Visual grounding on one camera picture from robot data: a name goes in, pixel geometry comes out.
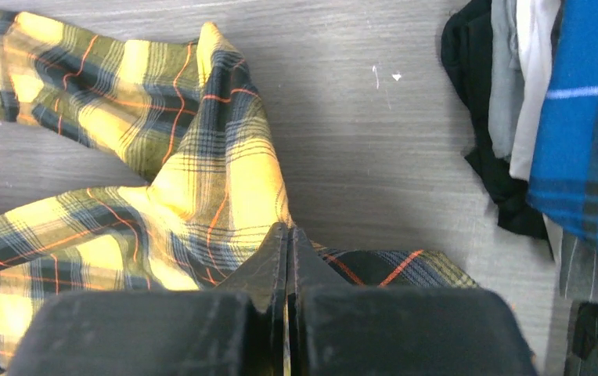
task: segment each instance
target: gray garment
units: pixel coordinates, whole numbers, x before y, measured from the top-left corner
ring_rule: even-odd
[[[492,84],[488,132],[497,158],[509,157],[523,105],[524,79],[518,60],[516,0],[492,0]]]
[[[548,243],[550,244],[550,253],[553,254],[553,259],[557,267],[560,267],[562,262],[562,236],[564,229],[555,222],[551,221],[550,218],[543,216],[543,222],[546,224],[546,232],[548,233]]]
[[[560,293],[577,302],[598,304],[598,253],[566,231],[562,236]]]

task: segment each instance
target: gray wooden surface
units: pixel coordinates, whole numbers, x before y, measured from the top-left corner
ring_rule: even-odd
[[[555,292],[546,245],[495,227],[495,208],[462,158],[474,142],[470,122],[437,50],[444,22],[465,3],[0,0],[0,8],[168,42],[215,21],[247,57],[290,210],[309,236],[333,247],[446,252],[514,307],[542,374],[562,374],[569,302]],[[69,189],[140,183],[114,157],[0,124],[0,214]]]

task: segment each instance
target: white speck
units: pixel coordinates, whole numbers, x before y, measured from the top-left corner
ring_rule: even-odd
[[[373,73],[375,74],[375,89],[380,90],[380,78],[377,77],[377,67],[373,65]]]
[[[389,92],[385,89],[384,92],[387,95],[387,106],[389,106],[389,110],[391,109],[391,102],[389,101]]]

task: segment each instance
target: fabric fold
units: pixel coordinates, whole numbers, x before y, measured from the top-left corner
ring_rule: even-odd
[[[442,65],[460,100],[470,111],[476,146],[465,160],[481,177],[499,209],[497,225],[505,230],[547,239],[541,214],[525,202],[527,182],[509,176],[509,164],[496,158],[488,133],[492,71],[491,1],[472,0],[445,25]]]
[[[73,190],[0,215],[0,373],[47,297],[208,289],[274,223],[294,226],[260,94],[212,23],[187,43],[120,42],[0,10],[0,120],[114,154],[149,183]],[[384,252],[377,283],[476,286],[441,252],[415,265],[412,252]],[[354,262],[340,261],[346,254],[326,259],[337,269]]]

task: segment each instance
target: yellow plaid shirt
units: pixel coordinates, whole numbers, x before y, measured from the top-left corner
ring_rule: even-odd
[[[273,223],[293,225],[261,98],[212,23],[185,44],[120,42],[0,10],[0,120],[115,154],[149,182],[0,215],[0,373],[47,297],[213,287]],[[367,282],[343,252],[318,251],[352,283]],[[387,256],[389,277],[374,283],[475,285],[439,252]],[[412,282],[427,277],[410,262],[433,279]]]

